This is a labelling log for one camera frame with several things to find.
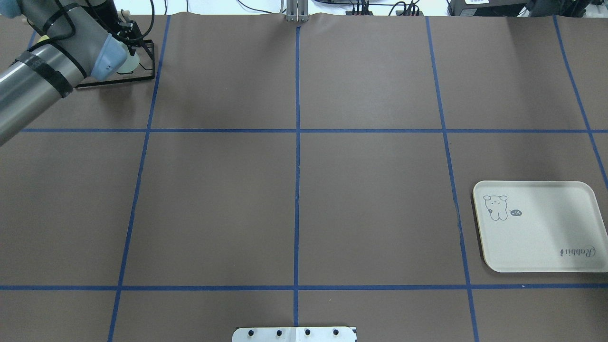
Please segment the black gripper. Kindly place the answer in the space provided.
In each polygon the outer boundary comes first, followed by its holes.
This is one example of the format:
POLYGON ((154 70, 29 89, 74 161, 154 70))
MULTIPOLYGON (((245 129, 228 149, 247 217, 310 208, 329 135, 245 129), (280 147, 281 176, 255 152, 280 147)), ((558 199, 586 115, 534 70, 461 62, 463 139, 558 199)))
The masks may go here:
POLYGON ((116 22, 115 35, 115 39, 129 48, 140 48, 143 46, 142 33, 137 22, 133 20, 116 22))

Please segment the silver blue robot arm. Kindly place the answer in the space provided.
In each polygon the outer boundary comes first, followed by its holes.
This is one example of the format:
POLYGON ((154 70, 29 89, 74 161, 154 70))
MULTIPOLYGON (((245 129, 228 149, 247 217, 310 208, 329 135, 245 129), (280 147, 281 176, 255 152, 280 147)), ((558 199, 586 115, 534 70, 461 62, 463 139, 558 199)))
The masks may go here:
POLYGON ((41 37, 1 73, 2 144, 83 80, 105 84, 150 33, 121 20, 112 0, 3 0, 1 14, 24 17, 41 37))

